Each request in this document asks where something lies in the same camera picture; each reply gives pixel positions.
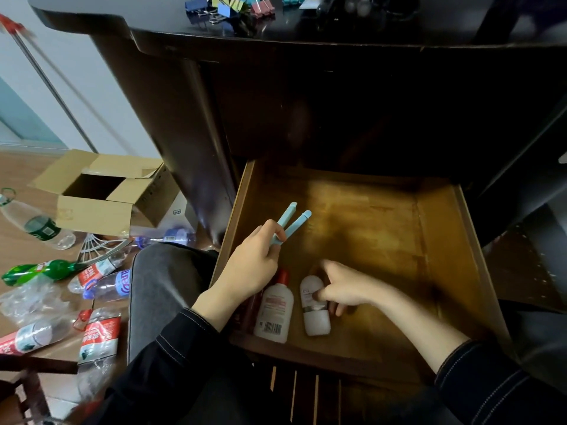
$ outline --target cardboard box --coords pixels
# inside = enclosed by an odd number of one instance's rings
[[[179,193],[159,158],[69,150],[30,186],[58,194],[61,228],[126,237],[130,226],[155,228]]]
[[[180,191],[175,197],[173,203],[163,219],[159,222],[157,228],[138,227],[132,225],[130,227],[131,236],[146,236],[152,238],[163,237],[166,231],[170,228],[186,228],[190,231],[197,231],[197,215],[193,207],[187,203],[187,199]]]

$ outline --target person's right hand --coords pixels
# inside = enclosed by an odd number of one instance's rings
[[[322,269],[330,285],[313,294],[318,301],[331,301],[329,310],[340,316],[347,306],[372,303],[373,295],[383,282],[336,261],[324,259]]]

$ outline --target crumpled plastic bag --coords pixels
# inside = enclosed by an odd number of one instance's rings
[[[47,278],[34,278],[0,295],[0,312],[18,327],[69,311],[69,302],[61,300],[61,288]]]

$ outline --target empty plastic bottle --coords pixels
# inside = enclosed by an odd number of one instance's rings
[[[79,394],[84,401],[93,400],[112,376],[120,333],[120,315],[116,309],[95,309],[84,329],[77,372]]]
[[[189,243],[195,241],[194,231],[190,231],[187,228],[171,228],[166,231],[166,234],[160,238],[151,238],[139,236],[136,237],[136,244],[140,249],[144,249],[154,243],[160,243],[162,241],[168,241],[171,243],[178,243],[184,246],[188,246]]]
[[[2,280],[8,286],[20,286],[32,279],[41,278],[50,281],[66,278],[74,271],[83,268],[78,262],[64,259],[42,262],[41,264],[24,264],[11,268],[2,275]]]
[[[115,301],[130,295],[131,271],[122,270],[110,274],[94,283],[83,292],[86,300]]]
[[[0,211],[7,220],[54,249],[69,249],[75,244],[73,231],[59,228],[41,210],[14,200],[15,196],[12,188],[0,189]]]
[[[111,272],[119,268],[128,254],[136,246],[126,246],[123,249],[117,250],[111,254],[108,258],[104,258],[102,261],[96,262],[95,264],[89,265],[79,274],[77,274],[69,284],[67,288],[72,293],[82,293],[84,290],[88,290],[92,285],[94,285],[98,280],[109,275]]]
[[[41,318],[18,331],[0,338],[0,354],[23,355],[40,347],[63,340],[73,328],[81,330],[91,316],[92,310],[82,310]]]

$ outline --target white bottle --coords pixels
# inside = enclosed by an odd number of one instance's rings
[[[287,287],[289,273],[286,270],[279,270],[276,277],[276,283],[262,295],[254,335],[285,343],[293,311],[293,292]]]
[[[95,309],[84,329],[77,371],[79,395],[84,401],[92,400],[112,377],[120,333],[120,316],[116,309]]]
[[[63,340],[73,328],[82,329],[92,310],[72,312],[59,316],[41,318],[18,331],[0,338],[0,354],[23,355],[40,347]]]
[[[299,285],[303,323],[308,336],[324,336],[330,333],[327,302],[313,299],[313,293],[324,288],[324,286],[325,284],[317,276],[307,276]]]
[[[117,250],[108,258],[104,258],[102,261],[89,265],[71,279],[67,288],[72,293],[82,293],[85,289],[88,290],[98,280],[109,275],[111,272],[120,267],[133,247],[126,246],[124,249]]]
[[[83,298],[85,300],[96,299],[105,302],[128,298],[131,279],[130,269],[109,274],[96,281],[89,289],[85,289]]]
[[[0,211],[7,220],[54,249],[69,249],[75,244],[73,231],[59,228],[41,210],[14,200],[15,195],[11,188],[0,190]]]

